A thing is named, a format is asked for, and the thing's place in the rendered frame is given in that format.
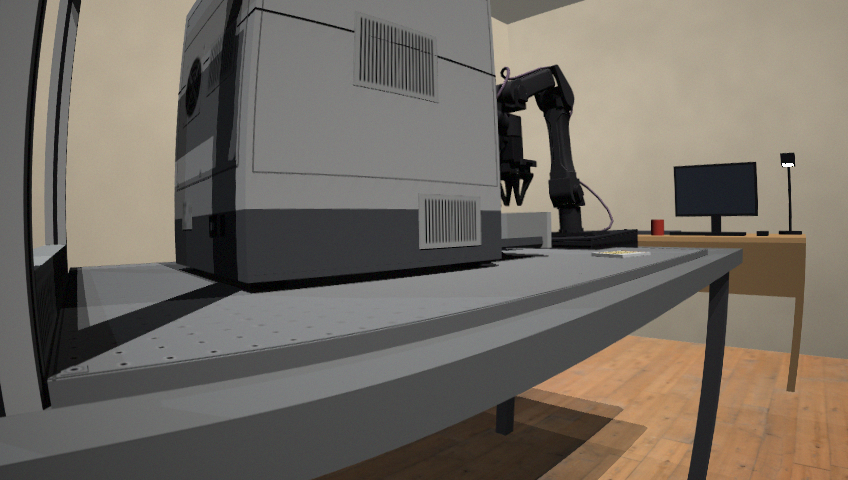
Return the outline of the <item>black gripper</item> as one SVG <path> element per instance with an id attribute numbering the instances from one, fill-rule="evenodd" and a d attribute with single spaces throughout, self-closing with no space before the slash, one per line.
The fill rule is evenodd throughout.
<path id="1" fill-rule="evenodd" d="M 522 166 L 524 165 L 524 166 Z M 526 166 L 525 166 L 526 165 Z M 530 173 L 530 167 L 537 167 L 537 161 L 527 159 L 513 159 L 500 161 L 500 182 L 505 182 L 506 196 L 501 184 L 501 198 L 504 206 L 509 206 L 512 186 L 517 206 L 521 206 L 525 193 L 534 176 Z M 515 169 L 514 169 L 515 168 Z M 521 168 L 521 169 L 519 169 Z M 528 169 L 528 170 L 527 170 Z M 510 172 L 510 173 L 509 173 Z M 519 194 L 520 179 L 523 179 L 521 193 Z"/>

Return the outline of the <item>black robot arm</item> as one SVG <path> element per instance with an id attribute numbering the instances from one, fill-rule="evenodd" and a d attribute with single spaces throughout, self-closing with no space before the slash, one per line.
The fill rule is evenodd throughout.
<path id="1" fill-rule="evenodd" d="M 558 85 L 556 87 L 552 74 Z M 569 83 L 558 65 L 546 67 L 526 76 L 507 82 L 497 100 L 500 161 L 523 159 L 521 117 L 510 113 L 525 110 L 529 97 L 537 94 L 535 99 L 544 114 L 549 134 L 551 154 L 549 195 L 553 208 L 559 209 L 561 229 L 559 233 L 551 233 L 551 237 L 607 234 L 607 230 L 581 232 L 584 230 L 580 206 L 585 206 L 585 201 L 582 198 L 584 192 L 576 177 L 572 161 L 569 111 L 574 105 L 574 94 Z"/>

